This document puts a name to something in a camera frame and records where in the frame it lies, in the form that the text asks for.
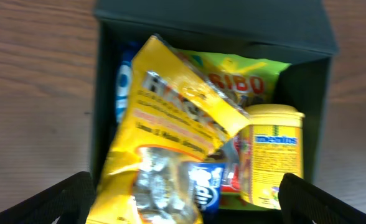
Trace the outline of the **blue Oreo cookie pack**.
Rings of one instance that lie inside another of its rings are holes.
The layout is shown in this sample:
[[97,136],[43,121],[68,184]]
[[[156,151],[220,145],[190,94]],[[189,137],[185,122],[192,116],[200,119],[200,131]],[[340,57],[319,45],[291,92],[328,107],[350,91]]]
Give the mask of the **blue Oreo cookie pack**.
[[120,47],[121,59],[116,69],[115,121],[120,124],[128,105],[129,89],[132,83],[131,61],[141,48],[139,42],[128,42]]

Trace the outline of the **Haribo worms candy bag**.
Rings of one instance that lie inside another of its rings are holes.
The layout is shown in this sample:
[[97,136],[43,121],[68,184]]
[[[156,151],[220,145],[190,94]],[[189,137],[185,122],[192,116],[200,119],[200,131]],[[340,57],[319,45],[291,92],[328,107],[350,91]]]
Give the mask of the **Haribo worms candy bag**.
[[[243,109],[271,103],[280,73],[291,66],[290,63],[265,58],[245,58],[234,54],[182,49],[178,52]],[[256,208],[243,201],[239,194],[240,147],[239,135],[222,147],[227,164],[222,178],[220,208],[225,210]]]

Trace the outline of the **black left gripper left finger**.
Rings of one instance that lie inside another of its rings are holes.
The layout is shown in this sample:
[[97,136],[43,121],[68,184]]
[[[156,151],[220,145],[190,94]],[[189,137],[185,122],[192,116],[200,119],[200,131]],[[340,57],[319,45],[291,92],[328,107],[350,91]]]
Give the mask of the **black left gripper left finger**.
[[0,212],[0,224],[85,224],[94,200],[92,177],[81,171]]

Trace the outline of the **yellow snack bag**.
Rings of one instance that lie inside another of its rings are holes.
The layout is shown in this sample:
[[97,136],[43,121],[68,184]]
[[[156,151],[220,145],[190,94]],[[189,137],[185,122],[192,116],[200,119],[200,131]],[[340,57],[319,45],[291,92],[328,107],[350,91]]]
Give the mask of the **yellow snack bag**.
[[192,173],[248,114],[158,35],[131,62],[128,105],[88,223],[202,223]]

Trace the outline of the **dark green box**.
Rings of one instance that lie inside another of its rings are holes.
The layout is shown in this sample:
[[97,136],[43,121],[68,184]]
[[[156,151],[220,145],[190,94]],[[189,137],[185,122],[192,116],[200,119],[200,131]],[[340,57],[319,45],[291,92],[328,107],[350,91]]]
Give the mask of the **dark green box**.
[[304,113],[304,178],[313,181],[330,68],[337,52],[320,0],[100,0],[94,13],[99,22],[90,157],[94,181],[100,178],[116,131],[115,84],[121,46],[144,42],[152,34],[179,49],[288,63],[272,101]]

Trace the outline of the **yellow Mentos bottle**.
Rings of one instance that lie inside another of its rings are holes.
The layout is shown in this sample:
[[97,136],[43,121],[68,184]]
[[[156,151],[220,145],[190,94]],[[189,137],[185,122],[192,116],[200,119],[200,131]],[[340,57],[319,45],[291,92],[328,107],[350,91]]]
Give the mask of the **yellow Mentos bottle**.
[[279,185],[286,173],[303,177],[303,118],[288,105],[246,108],[250,123],[240,131],[240,196],[258,207],[279,210]]

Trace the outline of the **small blue candy box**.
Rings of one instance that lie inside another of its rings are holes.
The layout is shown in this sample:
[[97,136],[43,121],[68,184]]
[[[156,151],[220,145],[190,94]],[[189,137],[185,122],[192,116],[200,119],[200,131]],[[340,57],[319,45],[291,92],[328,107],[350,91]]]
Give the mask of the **small blue candy box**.
[[224,163],[201,162],[193,165],[190,178],[195,184],[194,201],[202,213],[217,212],[224,170]]

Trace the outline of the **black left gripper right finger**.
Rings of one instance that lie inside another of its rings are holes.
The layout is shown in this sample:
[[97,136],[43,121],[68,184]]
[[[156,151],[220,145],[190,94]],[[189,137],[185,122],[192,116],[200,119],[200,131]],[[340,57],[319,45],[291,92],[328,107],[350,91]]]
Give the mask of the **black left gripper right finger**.
[[365,213],[291,173],[283,176],[278,199],[288,224],[366,224]]

